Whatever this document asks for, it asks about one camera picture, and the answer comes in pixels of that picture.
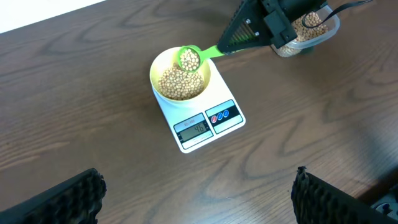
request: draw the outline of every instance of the digital kitchen scale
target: digital kitchen scale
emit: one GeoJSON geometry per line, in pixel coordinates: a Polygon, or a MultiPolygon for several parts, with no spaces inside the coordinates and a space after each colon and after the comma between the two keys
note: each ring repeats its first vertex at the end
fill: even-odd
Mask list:
{"type": "Polygon", "coordinates": [[[201,101],[180,105],[154,94],[173,137],[183,153],[192,152],[246,123],[236,100],[216,65],[208,59],[211,82],[201,93],[201,101]]]}

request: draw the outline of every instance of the bowl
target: bowl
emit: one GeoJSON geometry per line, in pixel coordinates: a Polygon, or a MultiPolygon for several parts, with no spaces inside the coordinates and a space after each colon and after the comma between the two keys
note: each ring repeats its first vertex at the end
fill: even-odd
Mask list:
{"type": "Polygon", "coordinates": [[[189,103],[195,103],[203,100],[204,92],[210,83],[211,80],[211,70],[208,63],[208,60],[203,61],[203,64],[197,70],[199,75],[203,77],[203,91],[199,93],[197,96],[187,99],[187,100],[173,100],[164,96],[159,90],[159,79],[163,75],[166,69],[171,68],[173,64],[177,63],[177,54],[181,47],[174,47],[160,53],[155,60],[152,62],[150,66],[149,78],[150,83],[152,84],[153,89],[162,97],[165,101],[168,101],[173,104],[183,105],[189,103]]]}

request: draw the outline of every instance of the wooden table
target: wooden table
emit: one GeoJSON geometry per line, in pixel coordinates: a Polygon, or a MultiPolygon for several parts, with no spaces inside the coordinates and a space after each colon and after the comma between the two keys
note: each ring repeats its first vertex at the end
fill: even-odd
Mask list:
{"type": "Polygon", "coordinates": [[[216,58],[247,123],[179,151],[149,67],[215,44],[239,2],[109,0],[1,34],[0,210],[95,167],[99,223],[295,223],[297,166],[355,197],[394,170],[395,0],[342,12],[312,54],[216,58]]]}

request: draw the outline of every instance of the scale button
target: scale button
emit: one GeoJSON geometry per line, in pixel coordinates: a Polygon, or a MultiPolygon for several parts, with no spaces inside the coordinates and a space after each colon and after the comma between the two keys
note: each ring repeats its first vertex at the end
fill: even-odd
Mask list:
{"type": "Polygon", "coordinates": [[[228,110],[224,110],[223,115],[224,115],[224,118],[228,117],[229,111],[228,110]]]}
{"type": "Polygon", "coordinates": [[[218,115],[217,115],[217,119],[218,119],[218,120],[221,120],[221,119],[223,119],[223,114],[222,114],[222,113],[218,113],[218,115]]]}
{"type": "Polygon", "coordinates": [[[212,116],[212,117],[211,117],[211,122],[212,122],[212,123],[216,123],[216,121],[217,121],[216,115],[212,116]]]}

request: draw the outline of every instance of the spoon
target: spoon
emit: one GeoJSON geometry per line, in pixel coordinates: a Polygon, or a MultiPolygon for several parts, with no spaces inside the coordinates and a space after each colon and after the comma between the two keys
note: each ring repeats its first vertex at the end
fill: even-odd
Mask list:
{"type": "Polygon", "coordinates": [[[220,57],[220,56],[225,55],[218,50],[217,45],[214,45],[206,50],[200,50],[200,48],[196,45],[182,46],[181,49],[177,53],[177,63],[181,68],[182,68],[181,54],[183,54],[188,49],[191,49],[193,52],[195,52],[199,55],[199,66],[197,67],[197,69],[194,69],[192,71],[188,71],[188,70],[184,69],[187,72],[197,71],[200,68],[200,66],[202,65],[203,61],[205,61],[208,58],[220,57]]]}

